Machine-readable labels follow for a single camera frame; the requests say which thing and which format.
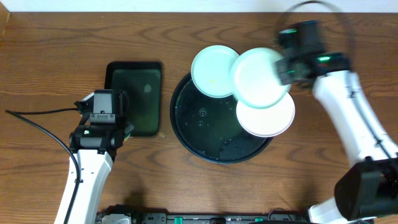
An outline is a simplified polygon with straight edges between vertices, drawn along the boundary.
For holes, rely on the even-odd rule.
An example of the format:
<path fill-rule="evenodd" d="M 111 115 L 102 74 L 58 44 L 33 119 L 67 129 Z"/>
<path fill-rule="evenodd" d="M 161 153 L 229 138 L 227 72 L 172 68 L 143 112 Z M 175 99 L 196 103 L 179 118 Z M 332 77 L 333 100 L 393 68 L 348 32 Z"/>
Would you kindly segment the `mint plate top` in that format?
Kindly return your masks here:
<path fill-rule="evenodd" d="M 239 54 L 224 45 L 212 45 L 201 50 L 193 59 L 192 81 L 204 95 L 224 98 L 233 94 L 229 71 Z"/>

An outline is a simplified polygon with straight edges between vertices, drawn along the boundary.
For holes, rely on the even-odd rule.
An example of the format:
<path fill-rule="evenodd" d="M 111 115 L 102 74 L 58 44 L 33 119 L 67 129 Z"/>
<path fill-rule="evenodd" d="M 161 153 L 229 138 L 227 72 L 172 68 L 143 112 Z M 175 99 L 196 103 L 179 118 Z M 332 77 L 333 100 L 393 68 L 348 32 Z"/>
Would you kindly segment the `mint plate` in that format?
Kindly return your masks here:
<path fill-rule="evenodd" d="M 278 103 L 290 90 L 290 85 L 283 85 L 277 73 L 276 62 L 282 59 L 280 53 L 265 47 L 241 54 L 229 71 L 233 96 L 253 108 Z"/>
<path fill-rule="evenodd" d="M 204 95 L 224 98 L 233 94 L 229 71 L 239 54 L 224 45 L 212 45 L 201 50 L 193 59 L 192 81 Z"/>

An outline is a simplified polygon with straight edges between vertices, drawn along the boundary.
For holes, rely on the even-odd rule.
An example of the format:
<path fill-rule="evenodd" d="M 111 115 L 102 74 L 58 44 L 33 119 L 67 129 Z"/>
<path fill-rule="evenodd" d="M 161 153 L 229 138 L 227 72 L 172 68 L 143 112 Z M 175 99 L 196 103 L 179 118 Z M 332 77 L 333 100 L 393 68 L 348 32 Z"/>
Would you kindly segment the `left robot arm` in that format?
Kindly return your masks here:
<path fill-rule="evenodd" d="M 55 223 L 94 223 L 117 150 L 134 126 L 123 115 L 85 114 L 70 134 L 67 183 Z"/>

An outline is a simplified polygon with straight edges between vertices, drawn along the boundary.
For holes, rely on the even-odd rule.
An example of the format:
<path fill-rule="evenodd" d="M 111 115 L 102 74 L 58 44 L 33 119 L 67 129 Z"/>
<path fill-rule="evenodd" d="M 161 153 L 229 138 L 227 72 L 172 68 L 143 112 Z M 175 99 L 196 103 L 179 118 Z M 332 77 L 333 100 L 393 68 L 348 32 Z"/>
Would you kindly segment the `white pink plate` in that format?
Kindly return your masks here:
<path fill-rule="evenodd" d="M 295 118 L 295 104 L 286 94 L 270 108 L 256 109 L 237 103 L 236 116 L 239 124 L 248 133 L 262 138 L 270 138 L 286 131 Z"/>

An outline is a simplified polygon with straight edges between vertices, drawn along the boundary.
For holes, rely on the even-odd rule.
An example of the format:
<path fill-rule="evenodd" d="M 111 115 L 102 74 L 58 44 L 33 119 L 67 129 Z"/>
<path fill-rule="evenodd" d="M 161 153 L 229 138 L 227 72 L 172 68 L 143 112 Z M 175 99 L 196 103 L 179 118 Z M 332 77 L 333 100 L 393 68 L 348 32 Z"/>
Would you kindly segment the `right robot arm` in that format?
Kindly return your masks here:
<path fill-rule="evenodd" d="M 307 82 L 343 143 L 350 170 L 333 197 L 308 209 L 312 223 L 354 223 L 397 214 L 397 144 L 382 127 L 350 60 L 341 53 L 284 58 L 282 84 Z"/>

